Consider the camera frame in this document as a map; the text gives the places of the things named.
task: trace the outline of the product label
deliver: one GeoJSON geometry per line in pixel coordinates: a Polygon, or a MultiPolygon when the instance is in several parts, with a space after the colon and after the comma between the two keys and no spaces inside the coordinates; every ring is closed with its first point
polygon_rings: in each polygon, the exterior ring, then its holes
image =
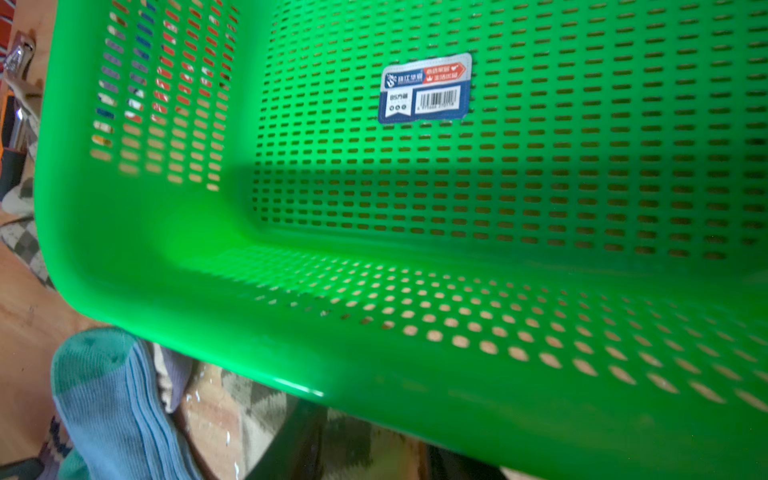
{"type": "Polygon", "coordinates": [[[463,118],[471,79],[469,53],[389,66],[382,73],[379,123],[463,118]]]}

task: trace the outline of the green plastic basket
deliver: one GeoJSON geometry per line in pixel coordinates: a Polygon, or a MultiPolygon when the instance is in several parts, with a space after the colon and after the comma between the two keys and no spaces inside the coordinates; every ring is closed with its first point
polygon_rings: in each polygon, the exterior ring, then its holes
{"type": "Polygon", "coordinates": [[[544,478],[768,478],[768,2],[61,0],[78,310],[544,478]],[[469,114],[383,126],[469,52],[469,114]]]}

